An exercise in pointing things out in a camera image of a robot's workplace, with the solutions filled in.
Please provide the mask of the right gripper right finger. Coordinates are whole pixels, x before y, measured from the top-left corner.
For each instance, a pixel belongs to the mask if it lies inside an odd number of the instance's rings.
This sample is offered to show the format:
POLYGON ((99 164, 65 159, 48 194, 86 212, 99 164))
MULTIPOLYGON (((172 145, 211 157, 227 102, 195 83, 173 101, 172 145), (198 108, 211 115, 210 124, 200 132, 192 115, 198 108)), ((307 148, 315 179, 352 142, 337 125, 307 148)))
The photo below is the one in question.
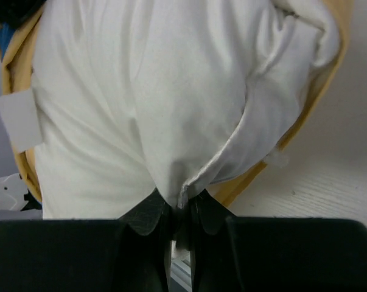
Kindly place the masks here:
POLYGON ((367 291, 367 227, 334 218, 238 217, 191 199, 194 291, 367 291))

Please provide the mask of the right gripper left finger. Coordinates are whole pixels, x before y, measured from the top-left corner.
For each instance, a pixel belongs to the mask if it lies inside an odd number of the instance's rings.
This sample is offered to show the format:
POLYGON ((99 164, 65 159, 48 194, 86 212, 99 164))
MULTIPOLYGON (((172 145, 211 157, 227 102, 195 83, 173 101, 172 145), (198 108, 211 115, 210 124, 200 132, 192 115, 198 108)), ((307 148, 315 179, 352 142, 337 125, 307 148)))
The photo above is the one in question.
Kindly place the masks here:
POLYGON ((169 205, 115 220, 0 221, 0 291, 168 291, 169 205))

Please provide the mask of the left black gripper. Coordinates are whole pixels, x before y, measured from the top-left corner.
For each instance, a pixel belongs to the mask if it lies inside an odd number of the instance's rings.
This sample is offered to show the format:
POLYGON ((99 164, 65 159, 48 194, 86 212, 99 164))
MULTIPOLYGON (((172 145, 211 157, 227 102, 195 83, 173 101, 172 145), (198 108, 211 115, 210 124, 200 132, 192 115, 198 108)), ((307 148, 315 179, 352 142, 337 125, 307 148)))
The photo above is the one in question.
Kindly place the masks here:
POLYGON ((33 16, 46 0, 0 0, 0 30, 7 24, 18 29, 33 16))

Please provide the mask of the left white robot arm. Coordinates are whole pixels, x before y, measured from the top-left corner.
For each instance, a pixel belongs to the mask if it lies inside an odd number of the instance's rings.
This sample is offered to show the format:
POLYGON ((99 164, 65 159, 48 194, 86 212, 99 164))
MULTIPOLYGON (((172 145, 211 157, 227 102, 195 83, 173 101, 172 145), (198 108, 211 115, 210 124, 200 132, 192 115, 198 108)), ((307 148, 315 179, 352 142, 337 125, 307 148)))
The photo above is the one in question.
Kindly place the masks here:
POLYGON ((0 178, 0 210, 41 207, 33 149, 42 143, 31 88, 32 59, 44 1, 0 1, 0 117, 18 172, 0 178))

